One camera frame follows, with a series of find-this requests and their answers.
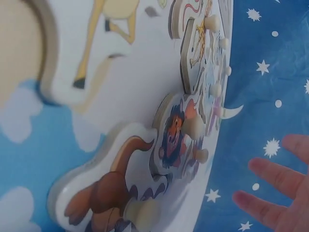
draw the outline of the wooden puzzle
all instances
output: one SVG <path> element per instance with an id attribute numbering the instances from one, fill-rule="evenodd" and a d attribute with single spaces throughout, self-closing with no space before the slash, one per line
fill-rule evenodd
<path id="1" fill-rule="evenodd" d="M 165 176 L 149 170 L 156 139 L 156 129 L 117 125 L 93 160 L 54 184 L 48 197 L 52 218 L 72 232 L 149 232 L 160 220 L 156 199 L 168 187 Z"/>
<path id="2" fill-rule="evenodd" d="M 42 13 L 47 34 L 41 91 L 58 104 L 84 102 L 94 91 L 91 83 L 97 66 L 107 58 L 130 55 L 140 15 L 161 15 L 168 4 L 167 0 L 32 1 Z M 177 52 L 184 92 L 163 99 L 152 129 L 118 123 L 90 162 L 53 185 L 48 210 L 62 228 L 156 232 L 164 194 L 172 192 L 177 181 L 180 186 L 192 184 L 205 169 L 214 154 L 205 142 L 215 143 L 212 136 L 217 136 L 221 120 L 242 109 L 224 108 L 230 42 L 219 11 L 217 0 L 173 1 L 166 32 L 182 41 Z M 101 83 L 95 84 L 97 91 Z"/>
<path id="3" fill-rule="evenodd" d="M 211 51 L 210 36 L 219 32 L 220 19 L 213 13 L 213 0 L 196 0 L 195 3 L 176 0 L 172 5 L 170 34 L 173 39 L 183 40 L 180 63 L 187 94 L 193 94 L 197 89 L 200 72 L 206 67 Z M 228 47 L 228 40 L 220 38 L 218 44 L 220 52 Z"/>
<path id="4" fill-rule="evenodd" d="M 58 104 L 83 103 L 98 65 L 106 58 L 130 54 L 139 16 L 143 12 L 157 16 L 167 4 L 167 0 L 31 1 L 41 12 L 47 39 L 41 92 Z"/>
<path id="5" fill-rule="evenodd" d="M 200 97 L 169 94 L 162 101 L 153 123 L 158 129 L 150 167 L 157 174 L 183 178 L 189 167 L 192 178 L 200 163 L 205 163 L 208 150 L 202 149 L 205 125 L 199 114 Z"/>

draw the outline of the white cloud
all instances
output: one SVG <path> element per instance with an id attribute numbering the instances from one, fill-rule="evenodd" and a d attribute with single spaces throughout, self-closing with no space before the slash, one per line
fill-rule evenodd
<path id="1" fill-rule="evenodd" d="M 81 115 L 74 112 L 72 112 L 72 124 L 79 148 L 85 152 L 94 151 L 100 142 L 100 131 L 83 119 Z"/>
<path id="2" fill-rule="evenodd" d="M 16 187 L 0 199 L 0 231 L 41 232 L 41 228 L 30 222 L 34 211 L 31 192 Z"/>
<path id="3" fill-rule="evenodd" d="M 30 117 L 38 115 L 42 109 L 43 104 L 33 90 L 18 87 L 0 109 L 2 132 L 12 142 L 24 142 L 32 132 Z"/>

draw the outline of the blue starry background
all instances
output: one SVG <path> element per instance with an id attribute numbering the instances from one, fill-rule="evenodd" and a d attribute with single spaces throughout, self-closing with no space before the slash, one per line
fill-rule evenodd
<path id="1" fill-rule="evenodd" d="M 260 20 L 248 18 L 248 10 L 259 12 Z M 291 200 L 251 173 L 247 164 L 264 156 L 267 141 L 289 133 L 309 134 L 309 1 L 235 0 L 230 66 L 225 99 L 226 108 L 244 105 L 236 117 L 221 124 L 218 146 L 206 194 L 219 190 L 215 203 L 205 196 L 195 232 L 272 231 L 239 210 L 232 202 L 236 190 L 244 190 L 267 201 L 289 206 Z M 265 60 L 269 73 L 261 74 L 258 63 Z M 281 100 L 277 108 L 275 101 Z M 307 167 L 280 148 L 271 161 L 302 173 Z M 253 191 L 253 185 L 260 188 Z"/>

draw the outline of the cartoon horse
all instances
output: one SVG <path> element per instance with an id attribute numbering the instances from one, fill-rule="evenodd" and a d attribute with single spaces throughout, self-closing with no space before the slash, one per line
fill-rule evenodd
<path id="1" fill-rule="evenodd" d="M 77 75 L 74 79 L 73 86 L 75 88 L 84 89 L 87 73 L 87 66 L 91 51 L 92 42 L 97 29 L 99 17 L 103 14 L 105 20 L 105 31 L 112 31 L 121 35 L 129 44 L 135 40 L 135 24 L 136 12 L 140 0 L 94 0 L 93 10 L 88 26 L 88 36 L 84 55 L 80 63 Z M 166 0 L 158 0 L 161 8 L 166 6 Z M 128 34 L 119 26 L 111 22 L 111 19 L 126 20 L 128 26 Z"/>
<path id="2" fill-rule="evenodd" d="M 170 116 L 165 123 L 163 140 L 159 149 L 159 157 L 162 160 L 162 166 L 164 168 L 168 169 L 171 166 L 176 168 L 180 167 L 181 156 L 187 150 L 185 145 L 187 135 L 182 134 L 181 128 L 185 119 L 194 118 L 197 115 L 195 106 L 196 104 L 191 99 L 184 111 L 183 100 L 181 99 L 179 105 L 172 107 Z"/>
<path id="3" fill-rule="evenodd" d="M 69 218 L 69 224 L 79 225 L 91 209 L 93 215 L 85 232 L 122 232 L 129 225 L 123 219 L 125 207 L 132 198 L 137 199 L 139 195 L 135 185 L 127 189 L 125 175 L 128 162 L 135 150 L 148 151 L 153 143 L 146 143 L 138 136 L 127 139 L 118 151 L 110 172 L 72 197 L 64 212 Z M 163 183 L 155 193 L 148 188 L 141 200 L 156 198 L 165 190 Z"/>

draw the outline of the cartoon giraffe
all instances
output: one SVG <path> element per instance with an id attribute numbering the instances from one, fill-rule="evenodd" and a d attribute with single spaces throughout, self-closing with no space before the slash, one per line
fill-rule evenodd
<path id="1" fill-rule="evenodd" d="M 205 9 L 205 15 L 204 17 L 208 17 L 210 12 L 211 12 L 211 8 L 212 8 L 212 0 L 208 0 L 207 5 L 206 5 L 206 9 Z M 195 44 L 195 40 L 196 40 L 196 35 L 198 33 L 198 41 L 195 47 L 195 51 L 193 54 L 193 58 L 190 59 L 190 66 L 191 68 L 193 68 L 196 63 L 201 62 L 203 57 L 204 57 L 204 53 L 205 53 L 205 44 L 206 44 L 206 30 L 204 27 L 204 20 L 202 20 L 200 26 L 196 25 L 196 29 L 195 29 L 195 34 L 194 34 L 194 39 L 193 39 L 193 45 L 192 45 L 192 51 L 194 50 L 194 44 Z M 201 45 L 201 48 L 199 50 L 199 54 L 198 57 L 195 59 L 196 54 L 197 54 L 197 48 L 198 46 Z"/>
<path id="2" fill-rule="evenodd" d="M 103 14 L 106 18 L 105 31 L 112 31 L 118 33 L 129 44 L 132 44 L 135 40 L 136 12 L 139 3 L 140 0 L 94 0 L 93 10 L 88 25 L 86 47 L 73 83 L 73 86 L 75 88 L 85 88 L 85 80 L 91 46 L 97 29 L 98 20 L 101 14 Z M 158 0 L 158 4 L 161 8 L 164 8 L 166 6 L 166 0 Z M 128 26 L 128 34 L 125 33 L 122 29 L 120 29 L 120 27 L 118 27 L 116 24 L 111 22 L 111 19 L 126 20 Z"/>

